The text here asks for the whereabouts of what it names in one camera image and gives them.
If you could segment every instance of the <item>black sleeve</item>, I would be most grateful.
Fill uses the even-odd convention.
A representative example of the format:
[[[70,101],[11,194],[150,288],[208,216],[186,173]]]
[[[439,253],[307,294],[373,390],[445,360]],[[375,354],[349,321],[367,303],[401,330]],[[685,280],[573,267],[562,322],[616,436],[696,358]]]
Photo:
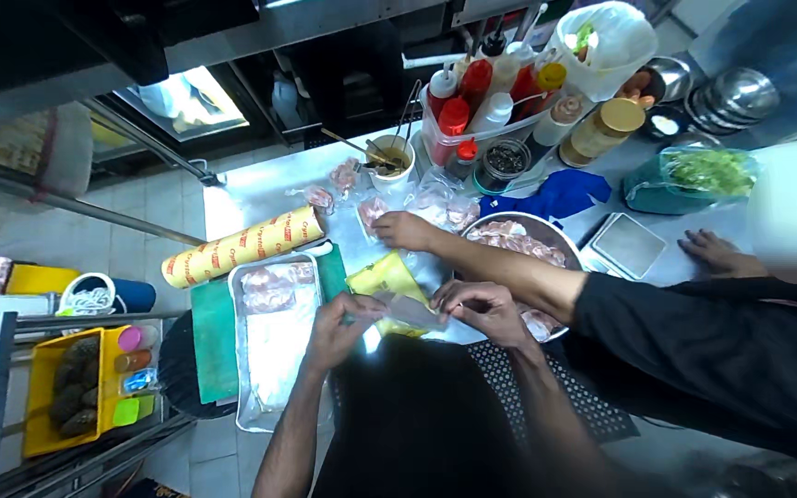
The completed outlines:
[[[797,427],[797,308],[683,295],[593,273],[573,333],[762,424]]]

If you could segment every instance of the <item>hand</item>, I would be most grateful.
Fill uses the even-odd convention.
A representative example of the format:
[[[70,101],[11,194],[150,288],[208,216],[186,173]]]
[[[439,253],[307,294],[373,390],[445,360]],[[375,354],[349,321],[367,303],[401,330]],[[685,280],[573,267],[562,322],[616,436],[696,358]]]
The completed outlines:
[[[715,278],[767,277],[768,271],[752,255],[739,252],[736,245],[717,237],[711,231],[684,231],[689,240],[678,245],[686,253],[703,260]]]
[[[537,345],[519,316],[512,294],[502,285],[451,280],[436,290],[429,306],[478,329],[500,347]]]
[[[334,300],[319,307],[313,334],[306,346],[307,366],[322,374],[338,366],[361,334],[383,317],[385,309],[382,302],[370,296],[346,292],[340,292]],[[345,324],[347,314],[352,314],[355,322]]]
[[[408,211],[391,211],[377,218],[374,232],[388,247],[408,251],[431,252],[432,239],[443,232],[428,221]]]

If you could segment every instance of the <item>person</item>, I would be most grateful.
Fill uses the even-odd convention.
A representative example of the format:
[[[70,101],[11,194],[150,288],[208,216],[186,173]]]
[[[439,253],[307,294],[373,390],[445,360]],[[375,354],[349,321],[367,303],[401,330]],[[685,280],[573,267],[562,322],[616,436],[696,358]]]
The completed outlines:
[[[316,314],[251,496],[309,494],[322,383],[330,370],[338,380],[340,409],[314,497],[605,497],[655,489],[603,456],[509,290],[451,281],[430,304],[505,348],[522,389],[530,454],[515,443],[496,393],[463,346],[390,334],[374,353],[351,355],[383,305],[340,293]],[[347,323],[348,316],[355,322]]]
[[[471,242],[407,212],[374,228],[568,324],[570,367],[610,402],[797,457],[797,285],[714,233],[679,243],[725,278],[658,288]]]

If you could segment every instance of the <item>digital scale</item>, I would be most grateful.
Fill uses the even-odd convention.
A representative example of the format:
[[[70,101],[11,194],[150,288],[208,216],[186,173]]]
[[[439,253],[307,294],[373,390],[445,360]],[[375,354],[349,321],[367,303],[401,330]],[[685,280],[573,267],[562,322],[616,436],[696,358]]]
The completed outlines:
[[[612,213],[580,255],[586,266],[626,280],[641,280],[654,266],[666,241],[625,213]]]

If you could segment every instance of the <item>stacked bowl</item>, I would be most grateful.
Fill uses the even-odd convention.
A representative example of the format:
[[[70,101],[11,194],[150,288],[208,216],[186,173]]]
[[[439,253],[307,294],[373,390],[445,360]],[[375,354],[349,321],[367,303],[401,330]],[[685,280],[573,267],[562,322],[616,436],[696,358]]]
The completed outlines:
[[[755,125],[780,103],[777,88],[767,76],[735,67],[696,88],[684,99],[693,125],[711,135],[730,135]]]

